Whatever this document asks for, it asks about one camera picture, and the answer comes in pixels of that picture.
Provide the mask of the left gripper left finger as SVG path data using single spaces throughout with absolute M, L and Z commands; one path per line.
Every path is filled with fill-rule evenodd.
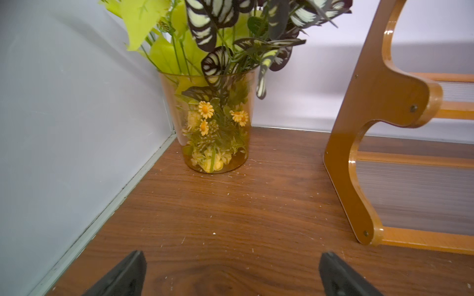
M 140 296 L 146 277 L 144 253 L 134 250 L 90 287 L 84 296 Z

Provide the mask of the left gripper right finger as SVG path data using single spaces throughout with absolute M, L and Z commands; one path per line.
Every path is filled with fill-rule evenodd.
M 324 252 L 318 270 L 326 296 L 383 296 L 383 294 L 343 259 Z

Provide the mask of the potted plant in vase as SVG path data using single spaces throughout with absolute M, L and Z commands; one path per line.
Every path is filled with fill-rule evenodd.
M 306 29 L 348 14 L 351 1 L 104 1 L 129 51 L 159 72 L 185 164 L 208 174 L 245 163 L 253 101 Z

